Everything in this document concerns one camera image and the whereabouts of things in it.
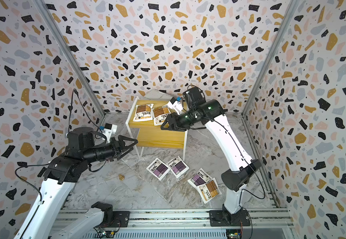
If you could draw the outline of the brown coffee bag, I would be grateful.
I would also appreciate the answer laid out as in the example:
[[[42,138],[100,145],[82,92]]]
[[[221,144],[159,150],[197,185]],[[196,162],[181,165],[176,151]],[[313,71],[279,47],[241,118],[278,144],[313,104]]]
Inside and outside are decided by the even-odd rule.
[[[170,113],[170,109],[167,105],[153,108],[154,126],[162,125]]]
[[[133,121],[142,122],[152,120],[153,106],[153,104],[136,105]]]
[[[212,178],[210,181],[197,186],[196,189],[198,190],[204,204],[207,204],[213,198],[222,194],[215,178]]]

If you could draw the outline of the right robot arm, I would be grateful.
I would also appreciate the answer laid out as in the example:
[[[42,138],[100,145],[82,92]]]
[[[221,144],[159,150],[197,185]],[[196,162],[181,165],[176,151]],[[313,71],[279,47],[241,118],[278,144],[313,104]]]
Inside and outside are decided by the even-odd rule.
[[[193,129],[195,123],[213,135],[222,149],[229,169],[222,173],[221,179],[226,186],[226,199],[221,210],[209,213],[211,225],[250,226],[250,216],[242,206],[242,197],[247,193],[250,178],[261,167],[258,159],[253,159],[243,148],[230,127],[225,110],[217,100],[207,101],[204,92],[197,86],[188,88],[183,94],[186,107],[180,99],[171,98],[168,107],[173,110],[161,125],[162,130],[185,132]]]

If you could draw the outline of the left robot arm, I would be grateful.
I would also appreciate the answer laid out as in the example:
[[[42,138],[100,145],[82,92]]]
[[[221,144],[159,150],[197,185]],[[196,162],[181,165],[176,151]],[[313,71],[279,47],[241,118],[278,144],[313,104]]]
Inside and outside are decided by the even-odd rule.
[[[138,140],[123,135],[107,139],[91,127],[79,127],[67,134],[65,151],[42,165],[43,182],[37,189],[38,197],[31,207],[17,239],[78,239],[91,229],[114,227],[116,219],[111,204],[97,202],[86,214],[60,230],[50,234],[52,226],[69,193],[81,174],[91,171],[92,163],[123,158],[137,145]]]

